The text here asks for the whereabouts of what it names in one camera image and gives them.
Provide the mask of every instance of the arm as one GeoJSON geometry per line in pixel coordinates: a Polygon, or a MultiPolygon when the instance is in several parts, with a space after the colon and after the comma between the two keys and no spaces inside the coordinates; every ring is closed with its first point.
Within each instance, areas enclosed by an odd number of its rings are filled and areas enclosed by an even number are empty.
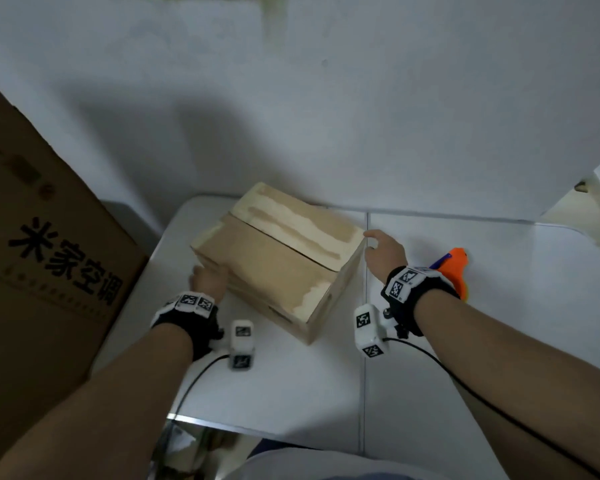
{"type": "MultiPolygon", "coordinates": [[[[226,279],[196,267],[191,289],[219,303],[226,279]]],[[[19,439],[0,460],[0,480],[145,478],[192,357],[183,329],[154,327],[19,439]]]]}
{"type": "MultiPolygon", "coordinates": [[[[382,282],[406,264],[403,247],[368,237],[369,270],[382,282]]],[[[600,370],[532,339],[441,290],[417,302],[415,319],[440,361],[476,393],[600,471],[600,370]]],[[[592,478],[458,387],[508,475],[592,478]]]]}

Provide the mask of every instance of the plywood box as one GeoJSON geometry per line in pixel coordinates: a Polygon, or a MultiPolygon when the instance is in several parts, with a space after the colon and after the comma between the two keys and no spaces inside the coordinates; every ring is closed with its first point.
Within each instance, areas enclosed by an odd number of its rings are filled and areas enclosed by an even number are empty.
{"type": "Polygon", "coordinates": [[[0,456],[86,379],[145,262],[0,94],[0,456]]]}
{"type": "Polygon", "coordinates": [[[358,266],[362,234],[259,183],[191,246],[203,265],[229,266],[234,294],[310,344],[358,266]]]}

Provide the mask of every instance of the hand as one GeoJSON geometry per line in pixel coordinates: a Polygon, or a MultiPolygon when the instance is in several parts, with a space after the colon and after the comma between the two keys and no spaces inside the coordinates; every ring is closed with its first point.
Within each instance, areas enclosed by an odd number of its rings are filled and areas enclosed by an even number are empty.
{"type": "Polygon", "coordinates": [[[365,260],[371,274],[386,284],[387,277],[398,266],[408,266],[404,247],[389,234],[373,229],[364,233],[365,237],[373,237],[378,241],[377,248],[365,249],[365,260]]]}
{"type": "Polygon", "coordinates": [[[218,305],[224,298],[228,282],[229,268],[226,266],[220,266],[217,269],[195,266],[193,274],[189,277],[189,289],[208,294],[218,305]]]}

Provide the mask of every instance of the black cable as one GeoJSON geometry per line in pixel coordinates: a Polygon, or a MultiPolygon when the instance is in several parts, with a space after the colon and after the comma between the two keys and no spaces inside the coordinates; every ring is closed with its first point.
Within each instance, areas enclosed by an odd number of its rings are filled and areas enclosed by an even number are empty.
{"type": "Polygon", "coordinates": [[[524,424],[524,423],[520,422],[519,420],[515,419],[513,416],[510,416],[509,414],[507,414],[506,412],[504,412],[503,410],[501,410],[499,407],[494,406],[493,404],[491,404],[490,402],[488,402],[485,398],[483,398],[477,392],[474,392],[473,389],[471,389],[471,387],[467,386],[467,384],[465,384],[462,380],[460,380],[458,378],[458,376],[456,376],[453,372],[451,372],[448,368],[446,368],[446,366],[442,362],[440,362],[435,356],[433,356],[432,354],[430,354],[429,352],[427,352],[423,348],[418,347],[417,345],[412,344],[411,342],[407,342],[406,340],[391,339],[389,337],[383,339],[383,341],[384,342],[388,342],[388,341],[400,342],[401,344],[406,344],[406,345],[408,345],[410,347],[413,347],[414,349],[417,349],[420,352],[423,352],[424,354],[428,355],[435,363],[437,363],[440,367],[442,367],[442,369],[446,373],[448,373],[449,376],[451,376],[451,378],[453,380],[455,380],[458,384],[460,384],[460,386],[462,386],[465,389],[465,391],[467,391],[469,394],[471,394],[472,396],[474,396],[474,398],[476,398],[482,404],[484,404],[485,406],[487,406],[490,410],[496,412],[497,414],[499,414],[500,416],[502,416],[504,419],[506,419],[507,421],[509,421],[513,425],[519,427],[522,431],[524,431],[524,432],[528,433],[529,435],[533,436],[536,440],[538,440],[538,441],[544,443],[545,445],[549,446],[549,448],[551,448],[552,450],[557,451],[558,453],[560,453],[561,455],[563,455],[565,458],[568,458],[572,462],[574,462],[577,465],[579,465],[582,468],[584,468],[586,471],[588,471],[590,474],[592,474],[596,478],[600,479],[600,472],[597,471],[595,468],[593,468],[589,464],[585,463],[583,460],[579,459],[577,456],[574,456],[573,454],[569,453],[567,450],[565,450],[564,448],[562,448],[560,445],[557,445],[557,444],[553,443],[550,439],[545,438],[540,433],[537,433],[533,429],[529,428],[526,424],[524,424]]]}
{"type": "Polygon", "coordinates": [[[158,464],[158,467],[157,467],[158,473],[160,473],[162,471],[162,469],[164,468],[164,457],[167,455],[167,448],[169,447],[169,442],[171,441],[171,434],[173,432],[173,427],[176,423],[176,418],[178,417],[180,408],[182,407],[184,400],[187,398],[189,391],[191,391],[191,389],[193,389],[193,386],[196,385],[196,382],[198,382],[198,379],[200,379],[200,377],[202,377],[202,374],[204,374],[213,364],[215,364],[216,362],[219,362],[222,359],[226,359],[226,358],[229,358],[229,354],[220,355],[220,357],[216,357],[211,362],[209,362],[207,364],[207,366],[204,369],[202,369],[202,371],[200,371],[200,373],[196,376],[196,378],[193,379],[191,384],[189,384],[189,387],[187,387],[187,390],[184,391],[184,394],[182,395],[182,397],[180,398],[180,402],[178,403],[178,407],[176,408],[176,412],[173,415],[171,422],[169,423],[169,430],[167,431],[166,437],[162,440],[162,448],[160,448],[161,451],[155,457],[156,462],[158,464]]]}

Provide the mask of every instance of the black glove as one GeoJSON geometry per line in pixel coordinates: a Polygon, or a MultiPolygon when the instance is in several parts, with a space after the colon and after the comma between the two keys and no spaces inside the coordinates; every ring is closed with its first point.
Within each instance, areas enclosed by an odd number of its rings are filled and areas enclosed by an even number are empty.
{"type": "Polygon", "coordinates": [[[407,339],[409,332],[416,337],[423,336],[413,311],[424,293],[433,289],[446,291],[460,298],[451,282],[435,269],[398,266],[389,273],[381,295],[389,303],[393,318],[398,322],[395,329],[399,338],[407,339]]]}
{"type": "Polygon", "coordinates": [[[152,328],[171,323],[187,332],[193,344],[193,361],[209,352],[209,340],[220,340],[224,330],[218,326],[218,307],[214,299],[204,293],[185,291],[170,300],[154,316],[152,328]]]}

